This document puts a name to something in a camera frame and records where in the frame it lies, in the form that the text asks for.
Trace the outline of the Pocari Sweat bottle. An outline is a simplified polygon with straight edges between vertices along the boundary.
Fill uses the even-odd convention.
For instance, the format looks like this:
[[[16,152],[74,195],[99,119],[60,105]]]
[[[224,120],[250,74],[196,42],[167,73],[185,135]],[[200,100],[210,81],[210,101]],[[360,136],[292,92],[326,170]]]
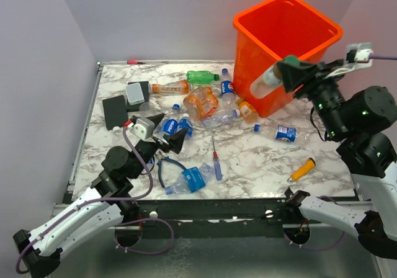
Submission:
[[[188,113],[184,113],[182,115],[182,118],[179,120],[176,132],[180,132],[183,129],[187,129],[187,133],[185,135],[185,139],[186,140],[190,140],[192,138],[192,134],[193,134],[193,124],[192,121],[190,119],[190,115]]]

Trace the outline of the Starbucks coffee bottle green cap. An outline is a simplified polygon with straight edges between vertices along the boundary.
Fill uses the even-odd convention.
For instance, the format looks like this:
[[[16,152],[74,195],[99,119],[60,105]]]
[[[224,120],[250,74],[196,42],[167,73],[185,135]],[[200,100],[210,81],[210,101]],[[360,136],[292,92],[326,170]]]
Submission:
[[[274,63],[251,84],[250,92],[255,99],[262,99],[281,85],[282,75],[277,63]]]

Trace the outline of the crushed blue label water bottle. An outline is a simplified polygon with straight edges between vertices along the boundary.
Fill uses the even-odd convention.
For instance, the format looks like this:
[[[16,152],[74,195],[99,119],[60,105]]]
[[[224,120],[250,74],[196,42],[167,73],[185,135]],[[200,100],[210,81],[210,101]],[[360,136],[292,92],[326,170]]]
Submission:
[[[215,176],[213,166],[202,164],[182,171],[174,184],[165,188],[166,195],[191,194],[203,189]]]

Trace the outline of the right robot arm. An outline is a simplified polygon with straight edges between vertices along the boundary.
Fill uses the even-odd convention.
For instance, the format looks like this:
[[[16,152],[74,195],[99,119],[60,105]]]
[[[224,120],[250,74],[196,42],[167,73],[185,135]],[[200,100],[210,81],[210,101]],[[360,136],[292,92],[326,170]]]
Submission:
[[[370,86],[344,99],[337,85],[347,73],[343,60],[280,60],[276,67],[286,92],[312,102],[327,140],[339,144],[337,153],[374,206],[368,211],[353,210],[297,191],[287,200],[286,218],[293,223],[306,219],[331,225],[357,238],[373,255],[395,259],[396,151],[384,134],[396,122],[393,96],[385,87]]]

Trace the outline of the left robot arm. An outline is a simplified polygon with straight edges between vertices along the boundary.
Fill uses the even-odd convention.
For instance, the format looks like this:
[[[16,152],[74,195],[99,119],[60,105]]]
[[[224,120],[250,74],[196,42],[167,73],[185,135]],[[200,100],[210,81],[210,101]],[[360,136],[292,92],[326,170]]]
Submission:
[[[38,228],[19,230],[14,234],[19,252],[18,274],[47,277],[58,268],[66,253],[98,232],[144,221],[137,201],[150,192],[130,197],[133,188],[130,181],[142,171],[151,175],[147,164],[157,151],[180,153],[188,132],[183,129],[173,135],[154,137],[154,127],[163,117],[164,114],[132,117],[123,126],[122,134],[126,135],[127,129],[132,128],[140,138],[135,146],[112,147],[102,162],[103,170],[78,199]]]

